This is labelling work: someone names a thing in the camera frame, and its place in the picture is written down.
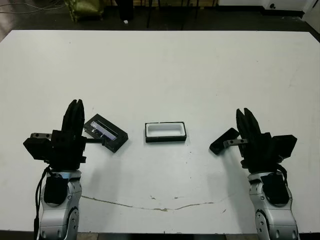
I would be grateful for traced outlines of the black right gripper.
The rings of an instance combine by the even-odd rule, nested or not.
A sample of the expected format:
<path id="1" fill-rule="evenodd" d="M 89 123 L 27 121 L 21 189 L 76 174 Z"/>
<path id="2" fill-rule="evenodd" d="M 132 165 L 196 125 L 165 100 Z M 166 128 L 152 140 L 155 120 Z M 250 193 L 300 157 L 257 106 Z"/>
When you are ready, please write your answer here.
<path id="1" fill-rule="evenodd" d="M 241 138 L 224 140 L 223 147 L 237 146 L 242 157 L 241 166 L 250 173 L 276 171 L 276 165 L 284 157 L 276 150 L 271 134 L 261 133 L 257 119 L 248 108 L 244 108 L 244 112 L 236 110 L 236 125 Z"/>

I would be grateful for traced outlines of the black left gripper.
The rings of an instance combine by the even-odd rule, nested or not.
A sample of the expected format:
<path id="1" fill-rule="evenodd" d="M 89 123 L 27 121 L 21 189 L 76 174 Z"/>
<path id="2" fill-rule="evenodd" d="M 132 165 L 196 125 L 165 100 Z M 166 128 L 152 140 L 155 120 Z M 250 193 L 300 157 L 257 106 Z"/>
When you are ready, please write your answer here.
<path id="1" fill-rule="evenodd" d="M 76 107 L 76 130 L 73 127 L 73 112 Z M 102 144 L 102 139 L 82 136 L 85 122 L 84 105 L 81 99 L 74 99 L 63 116 L 61 130 L 49 133 L 31 134 L 31 156 L 42 160 L 52 169 L 78 170 L 81 163 L 86 162 L 83 156 L 86 144 Z"/>

